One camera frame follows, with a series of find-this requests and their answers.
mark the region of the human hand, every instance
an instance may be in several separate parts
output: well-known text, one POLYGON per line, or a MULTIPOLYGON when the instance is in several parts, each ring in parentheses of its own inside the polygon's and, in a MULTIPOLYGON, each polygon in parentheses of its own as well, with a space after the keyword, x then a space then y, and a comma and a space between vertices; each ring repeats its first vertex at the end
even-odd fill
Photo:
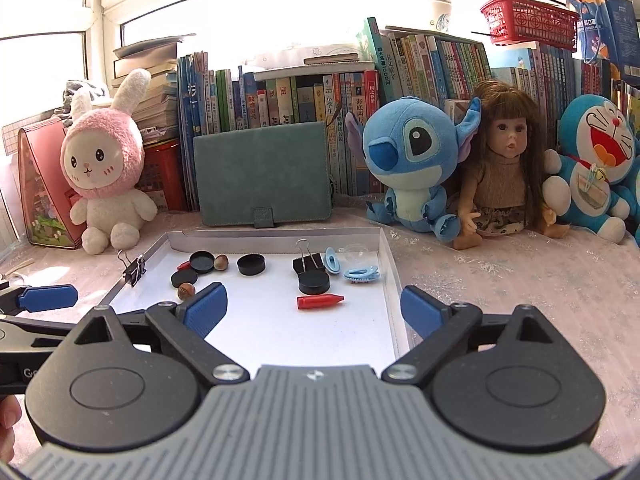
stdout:
POLYGON ((8 463, 14 458, 14 425, 20 420, 22 409, 15 396, 0 402, 0 461, 8 463))
POLYGON ((458 217, 460 218, 460 234, 472 235, 475 233, 477 227, 474 219, 479 216, 480 213, 458 213, 458 217))

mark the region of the doraemon plush toy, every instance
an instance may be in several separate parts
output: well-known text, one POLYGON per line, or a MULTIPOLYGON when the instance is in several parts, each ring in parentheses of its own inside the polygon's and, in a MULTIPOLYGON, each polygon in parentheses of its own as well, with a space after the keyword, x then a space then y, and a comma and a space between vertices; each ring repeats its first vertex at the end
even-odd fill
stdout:
POLYGON ((446 214, 440 185, 468 157, 480 124, 480 101, 473 99, 457 126, 439 108, 414 97, 384 105, 364 128, 346 116, 351 153, 388 186, 385 203, 367 203, 367 217, 382 224, 400 222, 420 233, 433 231, 450 242, 460 232, 457 216, 446 214))
POLYGON ((130 249, 140 228, 158 208, 134 186, 145 161, 142 136, 131 118, 151 81, 146 70, 133 70, 122 82, 110 108, 92 110, 86 91, 71 100, 74 121, 62 143, 60 165, 71 187, 82 198, 71 208, 71 221, 86 222, 82 247, 100 254, 109 243, 130 249))
POLYGON ((624 115, 604 97, 574 99, 560 121, 563 155, 545 153, 546 204, 561 221, 582 226, 619 243, 625 235, 628 202, 612 186, 631 170, 636 144, 624 115))

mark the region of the white tray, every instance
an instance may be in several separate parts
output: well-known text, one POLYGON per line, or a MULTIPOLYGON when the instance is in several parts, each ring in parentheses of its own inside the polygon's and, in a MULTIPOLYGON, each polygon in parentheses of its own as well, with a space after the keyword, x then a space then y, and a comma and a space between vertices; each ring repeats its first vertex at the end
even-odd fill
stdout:
MULTIPOLYGON (((209 333, 214 345, 252 377, 263 364, 287 366, 370 365, 377 374, 410 348, 400 312, 401 284, 384 231, 374 227, 311 230, 167 232, 145 254, 146 273, 134 286, 124 280, 101 301, 116 313, 146 308, 158 301, 176 301, 170 278, 191 253, 207 250, 226 254, 229 268, 198 277, 196 290, 212 282, 225 285, 226 316, 209 333), (298 278, 292 261, 300 257, 296 242, 309 241, 312 253, 327 247, 338 251, 349 244, 367 248, 363 264, 377 265, 381 278, 371 283, 350 283, 331 276, 328 293, 345 300, 336 307, 298 310, 298 278), (266 270, 258 276, 238 272, 243 254, 265 256, 266 270)), ((344 258, 342 268, 348 267, 344 258)))

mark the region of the acorn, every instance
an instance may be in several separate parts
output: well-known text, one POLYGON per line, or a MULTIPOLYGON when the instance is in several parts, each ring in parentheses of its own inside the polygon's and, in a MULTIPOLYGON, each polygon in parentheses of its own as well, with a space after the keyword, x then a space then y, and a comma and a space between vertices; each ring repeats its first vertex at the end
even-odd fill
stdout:
POLYGON ((219 254, 216 256, 216 259, 213 260, 213 268, 216 270, 226 270, 229 266, 229 258, 226 257, 226 254, 219 254))
POLYGON ((178 298, 181 301, 188 300, 191 296, 195 296, 196 288, 191 283, 183 283, 178 287, 178 298))

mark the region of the pink bunny plush toy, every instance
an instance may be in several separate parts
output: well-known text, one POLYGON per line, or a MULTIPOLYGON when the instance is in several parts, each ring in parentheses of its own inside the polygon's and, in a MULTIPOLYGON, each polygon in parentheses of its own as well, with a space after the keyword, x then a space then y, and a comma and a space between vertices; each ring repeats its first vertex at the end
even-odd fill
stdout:
POLYGON ((134 186, 145 161, 142 136, 131 118, 146 93, 151 75, 136 69, 122 82, 111 108, 92 110, 91 97, 78 91, 71 101, 73 125, 62 143, 60 165, 82 198, 71 221, 86 222, 82 247, 100 254, 111 242, 118 250, 140 240, 140 228, 158 213, 156 204, 134 186))

